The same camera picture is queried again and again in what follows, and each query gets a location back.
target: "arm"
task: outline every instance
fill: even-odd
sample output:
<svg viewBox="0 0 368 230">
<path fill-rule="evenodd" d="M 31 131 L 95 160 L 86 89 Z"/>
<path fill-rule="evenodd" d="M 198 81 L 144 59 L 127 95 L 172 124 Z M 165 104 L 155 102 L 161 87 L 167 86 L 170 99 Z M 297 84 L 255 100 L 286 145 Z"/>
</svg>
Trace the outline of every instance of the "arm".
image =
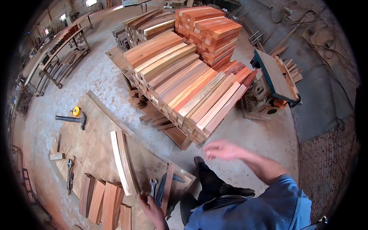
<svg viewBox="0 0 368 230">
<path fill-rule="evenodd" d="M 138 194 L 138 202 L 146 216 L 154 223 L 156 230 L 169 230 L 162 209 L 150 195 Z"/>
<path fill-rule="evenodd" d="M 264 156 L 243 149 L 229 141 L 219 140 L 203 148 L 206 160 L 221 158 L 223 160 L 241 159 L 267 185 L 271 185 L 287 170 L 279 163 Z"/>
</svg>

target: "hammer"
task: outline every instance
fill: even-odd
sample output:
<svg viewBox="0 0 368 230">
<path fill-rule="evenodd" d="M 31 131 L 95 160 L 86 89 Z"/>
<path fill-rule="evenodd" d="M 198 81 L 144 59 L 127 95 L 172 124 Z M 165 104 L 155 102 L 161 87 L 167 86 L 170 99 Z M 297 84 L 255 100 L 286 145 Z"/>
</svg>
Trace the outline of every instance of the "hammer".
<svg viewBox="0 0 368 230">
<path fill-rule="evenodd" d="M 87 122 L 87 116 L 83 111 L 81 111 L 81 113 L 82 113 L 82 117 L 80 118 L 55 116 L 55 120 L 81 123 L 82 124 L 81 130 L 84 130 L 84 126 L 86 125 L 86 122 Z"/>
</svg>

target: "dark pants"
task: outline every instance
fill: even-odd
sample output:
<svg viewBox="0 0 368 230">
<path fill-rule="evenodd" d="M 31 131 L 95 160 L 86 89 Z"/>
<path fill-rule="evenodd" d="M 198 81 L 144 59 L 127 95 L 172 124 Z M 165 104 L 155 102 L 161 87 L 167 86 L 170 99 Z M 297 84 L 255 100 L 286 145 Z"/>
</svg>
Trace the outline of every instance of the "dark pants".
<svg viewBox="0 0 368 230">
<path fill-rule="evenodd" d="M 210 170 L 205 163 L 200 163 L 198 168 L 199 181 L 202 185 L 202 191 L 199 193 L 198 200 L 195 199 L 192 194 L 186 193 L 180 201 L 181 220 L 184 225 L 189 221 L 191 209 L 214 198 L 223 195 L 242 195 L 245 197 L 255 195 L 254 190 L 248 188 L 236 188 L 226 184 L 215 174 L 214 171 Z"/>
</svg>

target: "blue shirt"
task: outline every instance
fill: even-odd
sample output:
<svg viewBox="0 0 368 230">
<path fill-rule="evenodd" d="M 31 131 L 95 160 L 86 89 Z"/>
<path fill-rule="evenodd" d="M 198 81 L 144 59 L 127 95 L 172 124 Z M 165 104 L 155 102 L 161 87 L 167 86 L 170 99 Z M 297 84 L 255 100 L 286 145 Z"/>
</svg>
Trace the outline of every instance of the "blue shirt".
<svg viewBox="0 0 368 230">
<path fill-rule="evenodd" d="M 201 205 L 190 215 L 184 229 L 294 230 L 311 224 L 312 202 L 289 175 L 280 176 L 257 198 L 242 198 L 241 204 L 207 211 Z"/>
</svg>

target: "stack of red wood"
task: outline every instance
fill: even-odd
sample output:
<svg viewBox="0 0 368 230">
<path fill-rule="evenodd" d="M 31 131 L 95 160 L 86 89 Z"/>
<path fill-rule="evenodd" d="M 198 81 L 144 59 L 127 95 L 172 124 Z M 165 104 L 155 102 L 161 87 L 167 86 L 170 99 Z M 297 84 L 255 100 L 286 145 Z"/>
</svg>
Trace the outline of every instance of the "stack of red wood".
<svg viewBox="0 0 368 230">
<path fill-rule="evenodd" d="M 233 55 L 241 25 L 225 13 L 202 6 L 175 11 L 175 30 L 186 43 L 197 45 L 201 60 L 217 70 Z"/>
</svg>

